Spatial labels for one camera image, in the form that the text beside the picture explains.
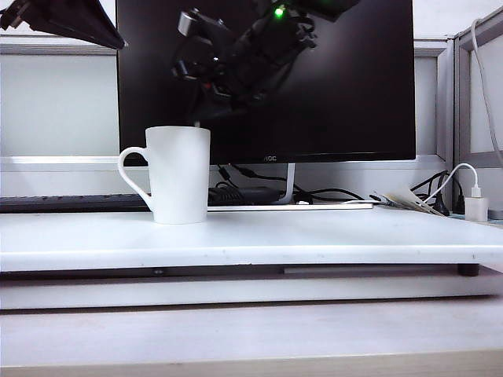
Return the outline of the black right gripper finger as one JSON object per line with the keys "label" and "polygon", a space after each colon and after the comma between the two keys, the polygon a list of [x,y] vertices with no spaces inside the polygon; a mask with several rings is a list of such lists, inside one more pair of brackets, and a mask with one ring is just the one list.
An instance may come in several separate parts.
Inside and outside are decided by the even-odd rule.
{"label": "black right gripper finger", "polygon": [[203,84],[196,87],[196,94],[191,105],[191,121],[214,119],[218,115],[218,106],[208,95],[208,90]]}
{"label": "black right gripper finger", "polygon": [[245,102],[218,102],[205,100],[202,104],[202,119],[221,119],[248,110]]}

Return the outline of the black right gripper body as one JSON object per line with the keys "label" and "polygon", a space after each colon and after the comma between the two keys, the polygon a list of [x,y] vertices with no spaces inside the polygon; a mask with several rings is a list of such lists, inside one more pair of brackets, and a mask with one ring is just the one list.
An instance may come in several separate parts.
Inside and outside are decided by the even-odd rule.
{"label": "black right gripper body", "polygon": [[292,5],[270,5],[221,56],[215,68],[214,94],[230,104],[264,101],[277,91],[288,74],[273,84],[305,50],[316,46],[315,23]]}

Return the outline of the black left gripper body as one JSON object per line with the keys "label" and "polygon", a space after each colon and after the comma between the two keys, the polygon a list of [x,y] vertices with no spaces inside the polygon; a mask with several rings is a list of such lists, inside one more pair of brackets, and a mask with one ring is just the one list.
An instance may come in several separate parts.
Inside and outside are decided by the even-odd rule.
{"label": "black left gripper body", "polygon": [[27,0],[15,0],[9,6],[1,10],[1,29],[7,30],[9,27],[17,28],[24,20]]}

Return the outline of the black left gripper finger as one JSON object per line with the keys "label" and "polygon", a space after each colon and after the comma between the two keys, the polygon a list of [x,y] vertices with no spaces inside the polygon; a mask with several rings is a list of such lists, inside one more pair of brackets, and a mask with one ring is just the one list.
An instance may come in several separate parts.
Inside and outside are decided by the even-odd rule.
{"label": "black left gripper finger", "polygon": [[99,1],[30,1],[27,23],[35,31],[112,49],[126,45]]}

